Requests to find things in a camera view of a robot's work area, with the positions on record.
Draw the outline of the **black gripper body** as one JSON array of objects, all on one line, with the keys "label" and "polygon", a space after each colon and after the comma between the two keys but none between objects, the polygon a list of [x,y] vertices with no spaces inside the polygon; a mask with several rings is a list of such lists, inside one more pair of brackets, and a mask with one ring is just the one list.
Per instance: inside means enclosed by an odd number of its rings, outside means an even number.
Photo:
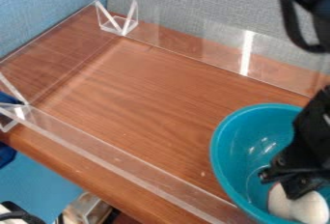
[{"label": "black gripper body", "polygon": [[258,173],[262,183],[282,182],[294,177],[330,181],[330,169],[326,169],[311,148],[306,144],[291,143],[278,152],[270,165]]}]

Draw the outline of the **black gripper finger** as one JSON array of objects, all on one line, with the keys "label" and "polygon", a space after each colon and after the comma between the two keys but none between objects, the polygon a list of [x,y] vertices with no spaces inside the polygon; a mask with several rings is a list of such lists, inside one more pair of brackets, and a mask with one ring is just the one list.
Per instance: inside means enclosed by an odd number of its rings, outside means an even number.
[{"label": "black gripper finger", "polygon": [[294,177],[280,183],[286,197],[296,200],[311,192],[310,179],[307,177]]},{"label": "black gripper finger", "polygon": [[330,185],[328,177],[312,177],[310,179],[311,191],[318,191],[319,189],[327,187],[328,185]]}]

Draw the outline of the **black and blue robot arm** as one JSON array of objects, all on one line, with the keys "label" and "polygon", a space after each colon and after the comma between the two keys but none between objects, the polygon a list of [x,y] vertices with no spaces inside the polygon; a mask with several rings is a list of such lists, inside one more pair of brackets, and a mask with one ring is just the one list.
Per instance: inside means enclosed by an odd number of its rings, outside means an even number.
[{"label": "black and blue robot arm", "polygon": [[[330,54],[330,0],[278,0],[282,24],[290,41],[310,53]],[[311,15],[316,43],[307,43],[295,8]],[[330,84],[312,96],[292,121],[290,144],[259,172],[260,182],[279,182],[284,195],[295,200],[330,185]]]}]

